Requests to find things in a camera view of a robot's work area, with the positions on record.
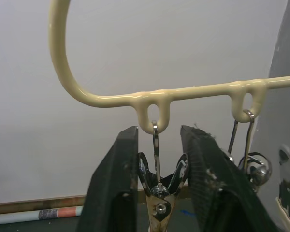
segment gray wall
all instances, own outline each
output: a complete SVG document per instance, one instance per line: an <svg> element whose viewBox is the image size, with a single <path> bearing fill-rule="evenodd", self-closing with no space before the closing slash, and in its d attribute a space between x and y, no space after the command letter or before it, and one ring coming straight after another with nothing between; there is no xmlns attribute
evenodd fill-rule
<svg viewBox="0 0 290 232"><path fill-rule="evenodd" d="M281 24L269 77L290 75L290 0ZM273 175L260 190L260 198L275 222L282 227L277 214L275 197L279 189L278 147L285 143L290 147L290 88L268 92L265 106L259 116L251 151L270 157Z"/></svg>

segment clip jaw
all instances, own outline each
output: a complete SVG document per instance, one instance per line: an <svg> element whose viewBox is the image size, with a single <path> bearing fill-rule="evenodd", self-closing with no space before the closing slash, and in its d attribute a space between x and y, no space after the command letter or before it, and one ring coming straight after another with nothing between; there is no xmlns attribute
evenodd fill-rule
<svg viewBox="0 0 290 232"><path fill-rule="evenodd" d="M149 171L144 153L139 153L138 175L146 193L150 232L165 232L176 198L187 179L189 160L187 154L183 154L177 163L175 172L166 178L161 178L158 127L154 121L153 130L156 174Z"/></svg>

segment floor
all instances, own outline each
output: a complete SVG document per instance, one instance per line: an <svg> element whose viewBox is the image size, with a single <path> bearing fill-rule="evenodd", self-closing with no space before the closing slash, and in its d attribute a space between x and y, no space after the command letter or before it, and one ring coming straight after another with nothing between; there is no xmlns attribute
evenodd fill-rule
<svg viewBox="0 0 290 232"><path fill-rule="evenodd" d="M0 225L0 232L74 232L79 217L19 222ZM168 232L197 232L197 221L191 200L179 200L174 208ZM138 232L148 232L148 215L145 204L138 206Z"/></svg>

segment wooden trim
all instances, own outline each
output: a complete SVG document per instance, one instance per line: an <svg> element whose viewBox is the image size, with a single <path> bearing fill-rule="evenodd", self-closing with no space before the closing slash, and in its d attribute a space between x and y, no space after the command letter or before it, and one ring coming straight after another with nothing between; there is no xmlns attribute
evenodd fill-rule
<svg viewBox="0 0 290 232"><path fill-rule="evenodd" d="M85 195L82 195L51 199L39 199L32 201L0 203L0 214L80 206L84 205L85 197ZM179 194L179 198L190 198L190 192L187 185L183 186L183 189ZM138 191L138 202L146 203L146 197L143 189Z"/></svg>

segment metal clip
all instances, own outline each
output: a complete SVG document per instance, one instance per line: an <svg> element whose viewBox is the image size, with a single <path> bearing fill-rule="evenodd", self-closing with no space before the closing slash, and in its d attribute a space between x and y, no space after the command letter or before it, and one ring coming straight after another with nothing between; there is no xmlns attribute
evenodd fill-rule
<svg viewBox="0 0 290 232"><path fill-rule="evenodd" d="M188 155L183 154L177 163L175 172L166 178L161 178L158 127L155 122L153 122L153 130L156 174L149 171L144 153L139 153L138 175L146 194L150 232L165 232L176 198L187 179L189 163Z"/></svg>
<svg viewBox="0 0 290 232"><path fill-rule="evenodd" d="M247 131L245 153L239 162L238 168L244 171L244 173L248 176L250 182L252 183L254 190L258 192L259 187L261 185L264 185L269 180L272 174L272 165L271 162L264 155L258 152L249 153L250 138L253 125L255 123L255 116L249 110L244 109L243 111L248 114L250 118L250 124ZM232 152L237 126L238 121L235 120L228 149L229 153Z"/></svg>

